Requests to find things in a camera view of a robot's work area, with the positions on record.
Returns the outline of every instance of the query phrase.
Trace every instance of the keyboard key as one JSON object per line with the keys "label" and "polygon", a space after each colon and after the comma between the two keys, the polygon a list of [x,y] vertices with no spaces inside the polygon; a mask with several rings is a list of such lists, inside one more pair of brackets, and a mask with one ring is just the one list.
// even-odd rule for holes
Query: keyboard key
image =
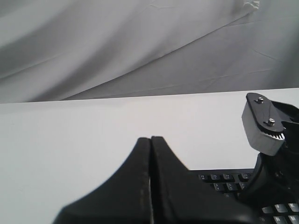
{"label": "keyboard key", "polygon": [[276,224],[288,224],[283,216],[274,216],[274,221]]}
{"label": "keyboard key", "polygon": [[234,177],[231,174],[222,174],[222,175],[223,175],[223,179],[226,182],[234,182],[235,181]]}
{"label": "keyboard key", "polygon": [[224,186],[222,183],[214,183],[214,188],[216,191],[224,191]]}
{"label": "keyboard key", "polygon": [[265,214],[271,214],[271,213],[273,213],[273,209],[271,207],[264,207],[264,208],[262,208],[262,211]]}
{"label": "keyboard key", "polygon": [[247,183],[241,182],[241,183],[239,183],[239,185],[240,185],[241,189],[244,189],[246,187]]}
{"label": "keyboard key", "polygon": [[269,217],[259,217],[260,224],[272,224],[272,221]]}
{"label": "keyboard key", "polygon": [[238,190],[237,185],[235,183],[226,183],[226,186],[227,186],[229,191]]}
{"label": "keyboard key", "polygon": [[288,212],[288,209],[285,207],[284,204],[276,204],[274,205],[276,210],[279,212],[279,213],[286,213]]}
{"label": "keyboard key", "polygon": [[292,224],[299,224],[299,216],[289,216]]}
{"label": "keyboard key", "polygon": [[212,181],[220,181],[220,175],[218,174],[211,174]]}
{"label": "keyboard key", "polygon": [[296,203],[289,203],[289,207],[293,212],[299,212],[299,206]]}
{"label": "keyboard key", "polygon": [[251,174],[241,174],[239,175],[239,178],[241,181],[248,181],[251,177]]}
{"label": "keyboard key", "polygon": [[233,198],[233,199],[235,199],[235,196],[234,196],[234,194],[233,193],[225,193],[225,194],[223,194],[225,197],[229,197],[229,198]]}
{"label": "keyboard key", "polygon": [[207,181],[209,179],[207,175],[198,175],[198,177],[202,181]]}

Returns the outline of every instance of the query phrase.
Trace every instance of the black keyboard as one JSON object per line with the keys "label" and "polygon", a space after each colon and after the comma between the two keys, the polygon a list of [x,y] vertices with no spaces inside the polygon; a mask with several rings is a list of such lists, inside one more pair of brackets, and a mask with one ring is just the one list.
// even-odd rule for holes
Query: black keyboard
{"label": "black keyboard", "polygon": [[[253,169],[193,170],[192,172],[225,197],[238,200]],[[274,204],[256,212],[262,224],[299,224],[299,206],[295,202]]]}

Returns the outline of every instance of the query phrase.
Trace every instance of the white tabletop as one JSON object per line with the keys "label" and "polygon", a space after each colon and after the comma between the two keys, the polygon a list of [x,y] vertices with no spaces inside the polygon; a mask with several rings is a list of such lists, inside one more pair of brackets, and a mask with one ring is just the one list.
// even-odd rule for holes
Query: white tabletop
{"label": "white tabletop", "polygon": [[[299,89],[254,91],[299,106]],[[102,184],[138,137],[160,135],[189,169],[253,168],[247,91],[0,105],[0,223],[49,224]]]}

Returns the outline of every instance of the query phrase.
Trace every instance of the bolt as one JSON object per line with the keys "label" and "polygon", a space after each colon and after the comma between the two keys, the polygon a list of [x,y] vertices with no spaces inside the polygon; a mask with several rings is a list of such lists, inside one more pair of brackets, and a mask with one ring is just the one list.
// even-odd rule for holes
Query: bolt
{"label": "bolt", "polygon": [[262,103],[263,103],[263,98],[259,97],[259,98],[256,100],[256,102],[257,102],[258,104],[262,104]]}
{"label": "bolt", "polygon": [[274,125],[275,125],[275,120],[272,119],[272,118],[270,118],[270,119],[268,120],[268,122],[267,122],[267,125],[268,125],[268,126],[274,126]]}

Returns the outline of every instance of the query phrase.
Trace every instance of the white fabric backdrop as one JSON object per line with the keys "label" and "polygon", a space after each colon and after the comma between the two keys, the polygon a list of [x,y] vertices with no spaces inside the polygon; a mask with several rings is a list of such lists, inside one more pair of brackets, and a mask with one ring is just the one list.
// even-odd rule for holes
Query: white fabric backdrop
{"label": "white fabric backdrop", "polygon": [[[257,6],[244,0],[2,0],[0,102],[71,97],[161,58]],[[153,78],[149,74],[142,83]]]}

